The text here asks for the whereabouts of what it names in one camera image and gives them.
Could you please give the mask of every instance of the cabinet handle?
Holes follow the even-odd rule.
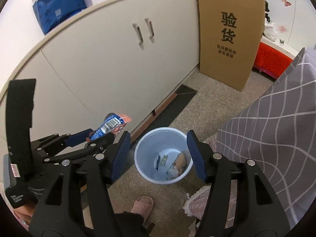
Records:
[[[151,20],[148,19],[148,18],[145,18],[145,21],[147,22],[147,24],[149,24],[149,29],[151,31],[151,35],[149,36],[149,38],[153,38],[155,36],[155,33],[154,33],[154,29],[153,29],[153,24],[151,23]]]
[[[141,45],[141,44],[144,42],[144,40],[143,40],[142,32],[140,31],[139,25],[136,24],[136,23],[133,23],[133,27],[134,27],[134,28],[137,30],[137,32],[138,32],[138,35],[139,35],[139,42],[138,42],[138,44]]]

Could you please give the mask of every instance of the blue bag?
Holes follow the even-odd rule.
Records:
[[[84,0],[38,0],[33,4],[35,16],[44,34],[85,8]]]

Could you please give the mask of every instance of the light blue trash can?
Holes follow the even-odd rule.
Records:
[[[173,179],[166,172],[181,152],[186,157],[187,165],[183,173]],[[167,155],[168,159],[165,166],[159,164],[157,171],[159,155],[161,160],[164,155]],[[171,127],[156,128],[145,134],[136,146],[134,159],[139,173],[148,181],[158,184],[178,182],[188,174],[193,166],[193,160],[186,144],[186,135]]]

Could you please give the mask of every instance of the brown cardboard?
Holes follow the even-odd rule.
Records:
[[[262,37],[265,1],[198,0],[198,3],[200,72],[241,91]]]

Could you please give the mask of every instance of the red fabric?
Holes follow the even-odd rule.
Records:
[[[292,59],[283,53],[264,43],[260,43],[255,59],[255,65],[258,65],[279,77],[291,62]]]

